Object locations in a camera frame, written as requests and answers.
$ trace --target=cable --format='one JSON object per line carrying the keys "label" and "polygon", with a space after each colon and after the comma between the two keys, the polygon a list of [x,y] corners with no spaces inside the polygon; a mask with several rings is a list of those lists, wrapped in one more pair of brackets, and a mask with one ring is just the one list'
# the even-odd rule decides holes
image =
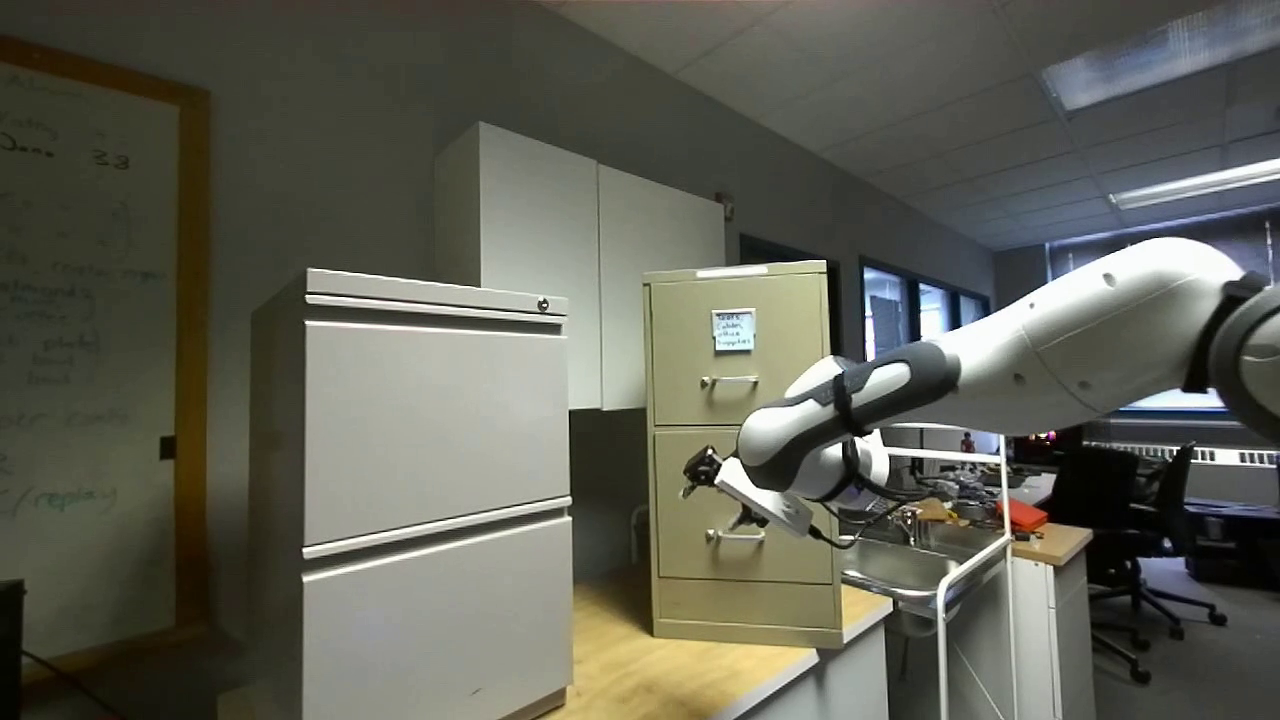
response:
{"label": "cable", "polygon": [[44,655],[38,655],[38,650],[28,650],[28,648],[26,648],[26,655],[28,655],[31,664],[39,664],[48,676],[74,683],[74,686],[75,686],[87,705],[97,705],[106,715],[128,720],[122,708],[114,708],[106,696],[97,696],[97,692],[93,692],[87,683],[80,683],[74,673],[57,666],[51,661],[44,661]]}

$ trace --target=office chair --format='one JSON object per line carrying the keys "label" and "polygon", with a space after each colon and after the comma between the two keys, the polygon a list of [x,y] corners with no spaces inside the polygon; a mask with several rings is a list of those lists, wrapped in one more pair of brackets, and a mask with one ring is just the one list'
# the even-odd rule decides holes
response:
{"label": "office chair", "polygon": [[[1051,492],[1041,504],[1059,523],[1093,526],[1093,543],[1085,547],[1087,585],[1114,589],[1136,577],[1136,560],[1115,543],[1136,488],[1136,466],[1139,455],[1134,452],[1072,447],[1066,452]],[[1093,648],[1115,655],[1136,683],[1151,680],[1151,673],[1136,655],[1149,648],[1149,641],[1136,627],[1093,620]]]}
{"label": "office chair", "polygon": [[1139,573],[1144,557],[1190,557],[1198,551],[1198,533],[1190,520],[1190,476],[1191,476],[1198,443],[1181,443],[1151,476],[1149,476],[1149,509],[1136,504],[1130,510],[1123,533],[1115,536],[1122,551],[1134,560],[1134,577],[1115,585],[1107,595],[1130,595],[1134,611],[1151,609],[1164,617],[1168,637],[1185,641],[1185,617],[1168,605],[1206,609],[1208,622],[1230,622],[1230,617],[1212,599],[1181,595],[1151,589]]}

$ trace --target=desk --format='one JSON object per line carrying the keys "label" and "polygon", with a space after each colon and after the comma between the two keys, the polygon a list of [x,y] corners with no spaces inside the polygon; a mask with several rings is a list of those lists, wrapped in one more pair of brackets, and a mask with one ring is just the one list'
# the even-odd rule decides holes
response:
{"label": "desk", "polygon": [[844,648],[660,641],[646,577],[583,585],[556,720],[887,715],[883,595],[844,589]]}
{"label": "desk", "polygon": [[1012,543],[1015,715],[1096,715],[1087,540],[1087,526],[1044,523],[1037,540]]}

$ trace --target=white robotic arm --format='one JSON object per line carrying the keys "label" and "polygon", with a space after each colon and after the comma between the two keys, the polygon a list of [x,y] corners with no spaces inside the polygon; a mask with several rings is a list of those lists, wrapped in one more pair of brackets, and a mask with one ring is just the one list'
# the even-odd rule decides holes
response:
{"label": "white robotic arm", "polygon": [[1208,244],[1144,239],[883,358],[811,364],[745,420],[731,455],[703,447],[684,476],[811,533],[803,501],[883,488],[883,424],[1024,437],[1208,382],[1240,424],[1280,443],[1280,286]]}

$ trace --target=fluorescent light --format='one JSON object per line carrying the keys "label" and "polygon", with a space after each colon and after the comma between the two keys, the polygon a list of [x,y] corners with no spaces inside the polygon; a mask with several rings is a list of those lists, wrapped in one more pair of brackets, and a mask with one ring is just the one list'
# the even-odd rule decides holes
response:
{"label": "fluorescent light", "polygon": [[1261,161],[1261,165],[1236,165],[1224,173],[1185,177],[1171,182],[1114,190],[1114,203],[1115,206],[1149,206],[1149,203],[1171,203],[1171,201],[1190,201],[1190,194],[1212,194],[1212,190],[1276,182],[1276,179],[1280,179],[1280,161]]}
{"label": "fluorescent light", "polygon": [[1231,0],[1041,70],[1066,110],[1231,63],[1280,45],[1280,0]]}

